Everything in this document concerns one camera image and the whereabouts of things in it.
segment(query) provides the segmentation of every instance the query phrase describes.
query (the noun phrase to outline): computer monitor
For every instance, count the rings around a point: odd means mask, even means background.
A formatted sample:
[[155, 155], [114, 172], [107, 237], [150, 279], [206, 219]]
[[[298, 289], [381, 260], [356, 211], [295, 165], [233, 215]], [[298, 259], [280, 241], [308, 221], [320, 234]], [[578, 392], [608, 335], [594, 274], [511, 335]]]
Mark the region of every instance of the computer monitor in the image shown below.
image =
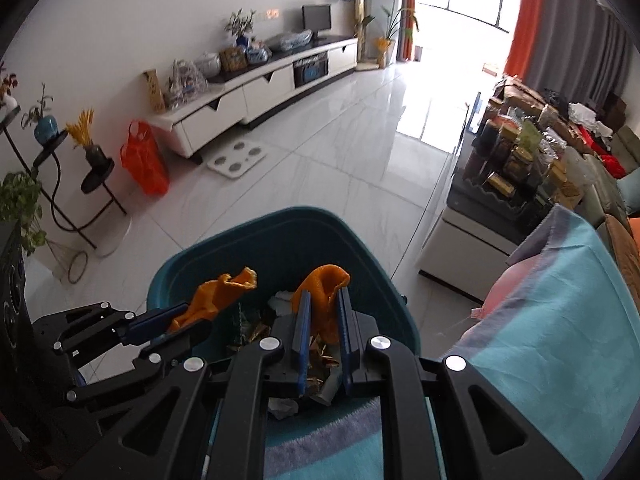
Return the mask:
[[331, 29], [331, 5], [303, 6], [302, 20], [305, 29], [311, 30], [316, 40], [319, 31]]

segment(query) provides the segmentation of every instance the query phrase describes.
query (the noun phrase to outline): black metal plant stand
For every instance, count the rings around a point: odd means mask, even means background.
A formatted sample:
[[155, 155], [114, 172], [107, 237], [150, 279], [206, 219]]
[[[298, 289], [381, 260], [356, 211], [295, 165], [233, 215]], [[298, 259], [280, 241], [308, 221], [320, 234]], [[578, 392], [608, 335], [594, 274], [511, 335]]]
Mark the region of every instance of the black metal plant stand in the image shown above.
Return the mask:
[[[103, 168], [98, 168], [98, 169], [93, 168], [89, 172], [89, 174], [84, 178], [81, 185], [82, 192], [85, 194], [89, 194], [95, 191], [96, 189], [98, 189], [98, 187], [102, 186], [111, 197], [110, 200], [87, 223], [81, 226], [74, 224], [71, 218], [69, 218], [62, 211], [62, 209], [60, 209], [60, 206], [56, 204], [56, 194], [58, 193], [58, 189], [60, 188], [60, 179], [62, 177], [62, 168], [60, 167], [60, 161], [58, 160], [58, 156], [56, 155], [56, 149], [66, 139], [66, 136], [68, 136], [68, 131], [62, 130], [61, 132], [58, 133], [58, 135], [55, 138], [51, 139], [45, 146], [43, 146], [42, 151], [33, 161], [33, 165], [29, 167], [29, 165], [24, 160], [24, 157], [20, 154], [20, 151], [15, 145], [14, 140], [11, 138], [11, 135], [9, 135], [9, 131], [7, 130], [7, 126], [9, 125], [9, 123], [11, 123], [15, 119], [19, 111], [20, 111], [20, 107], [18, 106], [15, 110], [12, 110], [12, 112], [8, 114], [7, 117], [5, 117], [4, 120], [0, 123], [0, 126], [2, 127], [2, 131], [0, 132], [0, 135], [2, 133], [5, 134], [7, 140], [9, 141], [9, 144], [12, 147], [12, 150], [14, 150], [15, 155], [18, 157], [18, 160], [20, 160], [20, 163], [22, 164], [24, 171], [26, 171], [29, 174], [31, 174], [33, 170], [37, 170], [49, 157], [53, 158], [53, 160], [56, 163], [56, 168], [58, 170], [58, 177], [56, 179], [56, 185], [53, 189], [53, 193], [51, 193], [50, 195], [44, 189], [40, 190], [43, 197], [47, 200], [47, 202], [49, 202], [53, 221], [64, 232], [77, 233], [78, 235], [80, 235], [80, 237], [82, 237], [82, 239], [85, 242], [87, 242], [92, 248], [94, 248], [94, 250], [96, 250], [98, 248], [97, 245], [84, 233], [84, 230], [87, 229], [92, 224], [94, 224], [94, 222], [97, 221], [97, 219], [100, 218], [100, 216], [105, 211], [107, 211], [109, 206], [112, 204], [116, 204], [118, 208], [122, 211], [124, 216], [127, 215], [126, 209], [124, 209], [122, 204], [118, 201], [118, 199], [116, 199], [114, 194], [106, 185], [106, 179], [110, 176], [111, 172], [113, 171], [113, 168], [115, 167], [115, 163], [113, 159], [109, 158], [108, 164], [105, 165]], [[62, 217], [62, 219], [66, 222], [66, 224], [68, 224], [68, 226], [63, 225], [60, 222], [60, 220], [58, 219], [58, 215]]]

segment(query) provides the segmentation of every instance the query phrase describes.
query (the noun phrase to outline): trash can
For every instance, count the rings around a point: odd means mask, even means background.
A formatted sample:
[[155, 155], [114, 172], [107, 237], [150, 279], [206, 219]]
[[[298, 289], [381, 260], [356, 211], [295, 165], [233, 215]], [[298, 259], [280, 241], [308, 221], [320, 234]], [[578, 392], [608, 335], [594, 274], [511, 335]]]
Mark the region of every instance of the trash can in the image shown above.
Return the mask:
[[[332, 213], [312, 207], [293, 207], [249, 221], [204, 240], [168, 260], [156, 273], [146, 299], [147, 309], [167, 308], [189, 302], [203, 282], [228, 272], [232, 276], [250, 267], [258, 275], [258, 287], [241, 299], [242, 311], [256, 312], [267, 305], [279, 290], [295, 291], [316, 267], [335, 264], [351, 276], [349, 294], [355, 311], [373, 316], [380, 333], [403, 343], [415, 354], [420, 337], [396, 288], [375, 257], [351, 229]], [[194, 355], [209, 362], [228, 357], [227, 345], [236, 336], [230, 306], [212, 322], [207, 341], [194, 349]], [[359, 406], [360, 400], [345, 400]], [[313, 431], [344, 414], [343, 405], [319, 406], [316, 417], [304, 417], [295, 431], [290, 424], [268, 424], [268, 440], [276, 436], [287, 440], [278, 428], [292, 438]]]

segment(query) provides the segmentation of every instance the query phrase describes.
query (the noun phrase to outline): potted plant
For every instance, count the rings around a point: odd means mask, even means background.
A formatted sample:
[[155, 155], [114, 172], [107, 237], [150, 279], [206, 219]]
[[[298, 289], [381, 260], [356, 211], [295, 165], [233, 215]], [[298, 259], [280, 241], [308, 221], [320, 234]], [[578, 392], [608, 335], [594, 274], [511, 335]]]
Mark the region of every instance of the potted plant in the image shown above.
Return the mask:
[[232, 12], [229, 22], [225, 25], [225, 30], [236, 37], [236, 46], [249, 46], [248, 32], [254, 31], [255, 10], [251, 10], [251, 14], [242, 15], [242, 9], [238, 12]]
[[38, 197], [42, 184], [24, 171], [7, 173], [0, 184], [0, 221], [18, 220], [22, 250], [30, 256], [47, 240], [47, 234], [40, 228], [42, 206]]
[[388, 53], [392, 50], [396, 40], [395, 35], [400, 32], [402, 27], [402, 12], [406, 12], [406, 18], [411, 22], [411, 27], [404, 27], [404, 33], [412, 38], [414, 34], [414, 25], [418, 32], [420, 32], [420, 27], [418, 26], [418, 20], [415, 17], [415, 9], [411, 9], [410, 7], [401, 7], [396, 10], [396, 3], [398, 0], [394, 0], [391, 10], [387, 7], [382, 6], [382, 10], [385, 11], [386, 14], [386, 33], [383, 37], [376, 38], [376, 47], [378, 49], [378, 65], [380, 68], [384, 68], [388, 63]]
[[58, 122], [53, 115], [45, 115], [50, 112], [51, 108], [48, 102], [53, 102], [53, 96], [45, 95], [46, 85], [42, 83], [42, 97], [38, 100], [38, 104], [29, 108], [29, 111], [22, 116], [22, 129], [26, 130], [31, 124], [36, 127], [33, 135], [36, 140], [45, 146], [51, 139], [58, 136]]
[[67, 123], [66, 129], [76, 142], [75, 148], [82, 146], [84, 158], [94, 170], [101, 170], [108, 165], [109, 159], [100, 146], [91, 140], [90, 126], [94, 122], [94, 109], [82, 110], [75, 124]]
[[7, 69], [4, 67], [4, 61], [0, 61], [0, 108], [3, 108], [4, 116], [2, 116], [2, 119], [4, 120], [5, 117], [18, 108], [18, 101], [11, 95], [12, 90], [18, 86], [18, 78], [13, 73], [2, 78], [3, 72], [7, 72]]

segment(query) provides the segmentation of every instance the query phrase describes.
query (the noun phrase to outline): white tv cabinet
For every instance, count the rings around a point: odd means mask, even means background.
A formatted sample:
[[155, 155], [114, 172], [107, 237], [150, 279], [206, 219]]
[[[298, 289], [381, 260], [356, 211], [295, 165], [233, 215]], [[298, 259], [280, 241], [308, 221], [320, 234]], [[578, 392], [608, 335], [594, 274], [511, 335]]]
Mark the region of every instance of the white tv cabinet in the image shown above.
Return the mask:
[[[329, 73], [295, 88], [293, 63], [328, 53]], [[211, 92], [164, 114], [152, 115], [164, 143], [184, 157], [196, 152], [237, 123], [249, 128], [320, 87], [352, 72], [357, 64], [358, 40], [343, 36], [319, 38], [307, 46], [275, 54], [267, 63], [222, 73]]]

